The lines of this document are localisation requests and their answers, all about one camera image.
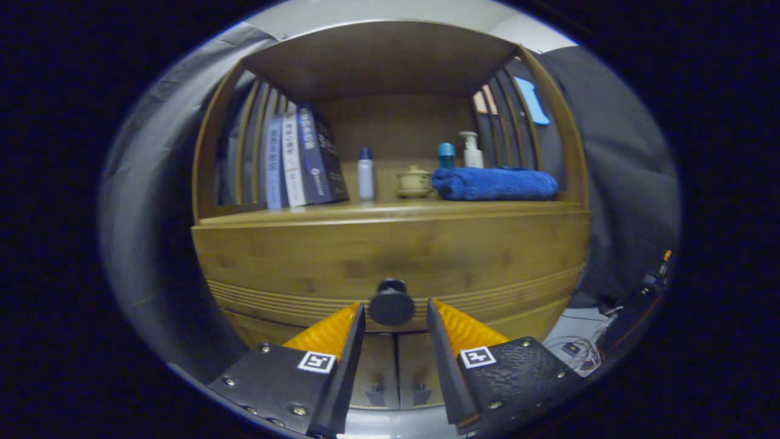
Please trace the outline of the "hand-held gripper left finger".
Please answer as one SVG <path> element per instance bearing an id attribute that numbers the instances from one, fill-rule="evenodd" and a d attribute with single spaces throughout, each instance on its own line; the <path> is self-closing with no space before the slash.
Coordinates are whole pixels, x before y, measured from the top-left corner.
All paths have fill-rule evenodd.
<path id="1" fill-rule="evenodd" d="M 355 302 L 287 342 L 256 345 L 208 389 L 273 427 L 335 437 L 346 428 L 365 331 L 365 309 Z"/>

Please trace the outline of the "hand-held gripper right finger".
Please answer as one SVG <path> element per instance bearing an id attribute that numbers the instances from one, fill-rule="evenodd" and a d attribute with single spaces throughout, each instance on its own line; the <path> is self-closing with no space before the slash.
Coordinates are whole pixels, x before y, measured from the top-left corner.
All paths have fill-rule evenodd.
<path id="1" fill-rule="evenodd" d="M 538 340 L 509 340 L 434 298 L 427 303 L 427 325 L 446 417 L 459 435 L 518 430 L 586 386 Z"/>

